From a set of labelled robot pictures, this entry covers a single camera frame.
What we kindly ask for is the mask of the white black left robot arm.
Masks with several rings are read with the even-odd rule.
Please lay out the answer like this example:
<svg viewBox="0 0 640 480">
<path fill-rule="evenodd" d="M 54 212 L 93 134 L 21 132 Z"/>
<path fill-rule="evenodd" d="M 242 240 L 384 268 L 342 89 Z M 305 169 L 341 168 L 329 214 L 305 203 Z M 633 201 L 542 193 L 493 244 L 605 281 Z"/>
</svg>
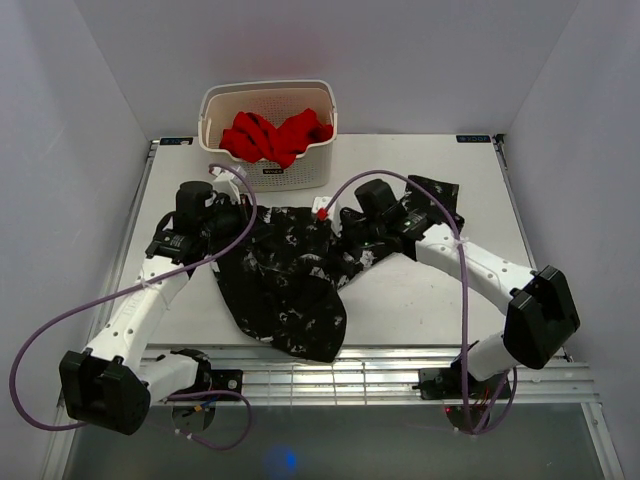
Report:
<svg viewBox="0 0 640 480">
<path fill-rule="evenodd" d="M 205 354 L 172 350 L 153 361 L 143 354 L 198 262 L 232 243 L 246 227 L 251 203 L 236 182 L 187 181 L 175 208 L 157 224 L 136 279 L 104 328 L 82 352 L 67 352 L 59 364 L 68 415 L 131 435 L 150 406 L 174 394 L 205 397 L 212 387 Z"/>
</svg>

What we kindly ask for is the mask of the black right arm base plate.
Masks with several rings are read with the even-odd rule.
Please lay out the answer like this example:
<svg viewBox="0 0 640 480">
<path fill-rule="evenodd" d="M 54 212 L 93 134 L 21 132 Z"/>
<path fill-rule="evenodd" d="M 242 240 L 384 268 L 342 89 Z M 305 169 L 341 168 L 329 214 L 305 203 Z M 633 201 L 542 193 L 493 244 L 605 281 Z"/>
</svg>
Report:
<svg viewBox="0 0 640 480">
<path fill-rule="evenodd" d="M 490 400 L 498 390 L 503 376 L 494 375 L 488 380 L 468 381 L 469 398 L 472 402 Z M 452 368 L 424 368 L 418 371 L 418 383 L 412 387 L 418 390 L 422 400 L 461 400 L 462 384 L 460 372 Z"/>
</svg>

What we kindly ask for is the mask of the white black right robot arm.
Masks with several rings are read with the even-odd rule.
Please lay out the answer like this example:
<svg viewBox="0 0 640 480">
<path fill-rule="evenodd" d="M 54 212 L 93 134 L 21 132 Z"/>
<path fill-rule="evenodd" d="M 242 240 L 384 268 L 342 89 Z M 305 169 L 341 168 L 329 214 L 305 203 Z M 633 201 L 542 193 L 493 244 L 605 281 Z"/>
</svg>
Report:
<svg viewBox="0 0 640 480">
<path fill-rule="evenodd" d="M 466 283 L 505 317 L 501 331 L 471 344 L 453 364 L 451 382 L 474 397 L 488 379 L 518 365 L 540 370 L 579 329 L 580 319 L 565 274 L 513 264 L 486 249 L 456 239 L 447 221 L 396 199 L 388 183 L 370 180 L 355 190 L 360 217 L 342 218 L 356 245 L 372 240 Z"/>
</svg>

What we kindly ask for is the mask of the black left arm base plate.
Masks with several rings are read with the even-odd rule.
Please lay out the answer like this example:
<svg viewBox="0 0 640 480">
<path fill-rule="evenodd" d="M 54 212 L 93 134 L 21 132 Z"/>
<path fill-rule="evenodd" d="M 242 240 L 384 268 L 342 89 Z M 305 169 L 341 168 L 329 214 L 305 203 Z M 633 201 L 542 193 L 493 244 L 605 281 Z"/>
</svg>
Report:
<svg viewBox="0 0 640 480">
<path fill-rule="evenodd" d="M 170 400 L 213 403 L 216 401 L 239 401 L 242 393 L 244 372 L 240 369 L 214 369 L 205 380 L 169 396 Z"/>
</svg>

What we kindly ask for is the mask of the black white patterned trousers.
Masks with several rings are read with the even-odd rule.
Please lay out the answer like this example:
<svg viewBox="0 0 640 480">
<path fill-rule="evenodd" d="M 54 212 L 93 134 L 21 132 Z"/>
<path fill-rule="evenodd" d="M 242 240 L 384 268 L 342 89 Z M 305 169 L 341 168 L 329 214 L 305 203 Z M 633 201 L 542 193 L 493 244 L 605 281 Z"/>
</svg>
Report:
<svg viewBox="0 0 640 480">
<path fill-rule="evenodd" d="M 458 193 L 456 184 L 412 175 L 396 199 L 463 227 Z M 214 270 L 233 320 L 245 335 L 292 357 L 333 362 L 347 326 L 340 290 L 398 252 L 384 245 L 347 250 L 309 207 L 259 205 L 250 216 L 256 218 L 250 237 Z"/>
</svg>

